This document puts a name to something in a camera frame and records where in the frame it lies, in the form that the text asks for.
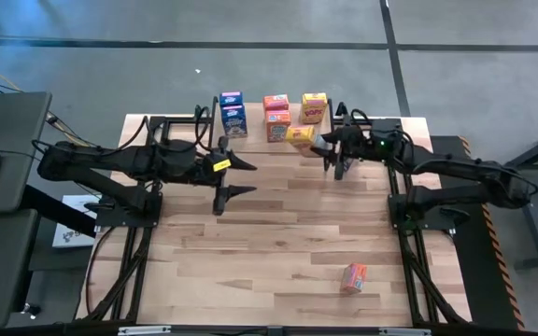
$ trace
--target small cereal box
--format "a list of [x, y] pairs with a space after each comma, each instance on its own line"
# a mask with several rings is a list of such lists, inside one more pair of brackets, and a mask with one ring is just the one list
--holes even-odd
[[287, 94], [278, 94], [275, 96], [264, 96], [262, 98], [262, 107], [265, 111], [284, 111], [290, 109]]
[[340, 290], [347, 294], [360, 293], [365, 277], [365, 265], [357, 263], [350, 264], [344, 270], [344, 278], [342, 278], [342, 286], [340, 287]]
[[300, 122], [303, 124], [320, 123], [323, 120], [327, 108], [327, 94], [305, 93], [303, 94]]
[[247, 131], [247, 115], [243, 105], [224, 106], [221, 108], [221, 123], [225, 135], [230, 138], [245, 137]]
[[265, 126], [267, 127], [267, 142], [284, 141], [290, 127], [290, 111], [265, 111]]
[[310, 149], [311, 147], [327, 149], [327, 143], [320, 134], [315, 132], [315, 126], [289, 127], [286, 133], [286, 141], [306, 158], [317, 158], [319, 156]]
[[224, 92], [219, 96], [219, 106], [228, 105], [241, 105], [244, 100], [242, 99], [242, 92]]

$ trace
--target blue cereal box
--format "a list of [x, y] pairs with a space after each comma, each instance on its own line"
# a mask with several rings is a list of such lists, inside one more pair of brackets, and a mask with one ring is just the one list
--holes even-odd
[[242, 92], [224, 92], [219, 96], [219, 106], [241, 105]]
[[223, 106], [221, 108], [221, 123], [225, 135], [231, 138], [245, 137], [247, 131], [247, 116], [243, 105]]

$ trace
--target wooden table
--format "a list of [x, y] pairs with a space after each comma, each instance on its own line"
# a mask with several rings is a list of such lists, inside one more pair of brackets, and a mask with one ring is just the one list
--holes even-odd
[[[213, 189], [164, 186], [163, 218], [153, 234], [138, 323], [411, 325], [383, 164], [357, 162], [344, 180], [334, 181], [333, 169], [325, 174], [321, 159], [303, 158], [287, 143], [266, 142], [261, 104], [246, 109], [248, 137], [231, 139], [230, 147], [259, 169], [229, 171], [227, 180], [258, 190], [232, 199], [223, 216], [214, 217]], [[291, 105], [292, 124], [298, 124], [299, 110]], [[141, 119], [126, 116], [121, 143]], [[417, 145], [431, 148], [424, 118], [402, 118], [402, 124]], [[219, 109], [214, 126], [216, 144], [223, 134]], [[327, 132], [329, 118], [318, 127]], [[171, 136], [192, 140], [193, 126], [174, 126]], [[144, 134], [138, 139], [143, 142]], [[112, 177], [133, 183], [121, 174]], [[416, 185], [440, 187], [437, 175], [413, 179]], [[93, 306], [117, 277], [125, 236], [126, 230], [115, 230], [94, 263]], [[438, 231], [424, 231], [424, 238], [434, 283], [470, 320], [454, 245]], [[368, 265], [367, 279], [362, 293], [345, 296], [340, 280], [351, 262]], [[422, 286], [417, 288], [427, 316]], [[82, 300], [78, 316], [84, 312]]]

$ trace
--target orange striped tape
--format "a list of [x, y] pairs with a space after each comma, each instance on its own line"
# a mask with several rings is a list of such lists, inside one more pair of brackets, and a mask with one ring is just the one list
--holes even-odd
[[[466, 138], [462, 136], [460, 136], [460, 140], [462, 142], [462, 145], [464, 146], [466, 155], [470, 157], [471, 149], [468, 140], [466, 140]], [[514, 311], [514, 317], [517, 321], [517, 328], [518, 330], [525, 330], [524, 320], [522, 319], [522, 314], [520, 313], [520, 309], [518, 308], [518, 302], [516, 299], [516, 293], [514, 292], [514, 286], [512, 286], [510, 274], [505, 265], [505, 260], [503, 259], [502, 250], [500, 248], [500, 241], [497, 238], [497, 233], [495, 232], [495, 227], [493, 226], [493, 221], [491, 220], [491, 213], [489, 212], [485, 204], [482, 204], [482, 206], [483, 217], [485, 218], [485, 224], [487, 225], [489, 237], [491, 238], [491, 246], [493, 246], [493, 250], [495, 250], [495, 257], [497, 258], [498, 267], [500, 268], [500, 272], [502, 273], [502, 280], [505, 284], [505, 291], [508, 294], [508, 300], [510, 301], [510, 305], [512, 306], [512, 309]]]

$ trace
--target concrete floor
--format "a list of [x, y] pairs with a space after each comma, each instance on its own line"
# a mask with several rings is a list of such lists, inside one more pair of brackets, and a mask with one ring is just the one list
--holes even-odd
[[[538, 1], [389, 0], [389, 6], [398, 43], [538, 45]], [[386, 42], [378, 0], [0, 0], [0, 36]], [[538, 53], [399, 56], [410, 113], [426, 117], [432, 134], [464, 135], [475, 157], [499, 161], [538, 139]], [[242, 90], [247, 101], [287, 93], [294, 102], [301, 92], [326, 91], [370, 115], [400, 115], [387, 50], [0, 47], [0, 72], [26, 91], [51, 91], [54, 113], [108, 147], [117, 145], [125, 114], [187, 113], [220, 91]], [[48, 128], [42, 139], [63, 138]], [[30, 182], [55, 197], [83, 193], [36, 174]], [[493, 215], [507, 263], [534, 257], [521, 213]], [[39, 276], [31, 289], [44, 302], [38, 322], [69, 320], [76, 301], [56, 288], [79, 288], [80, 272]], [[538, 269], [511, 270], [511, 277], [526, 327], [538, 331]]]

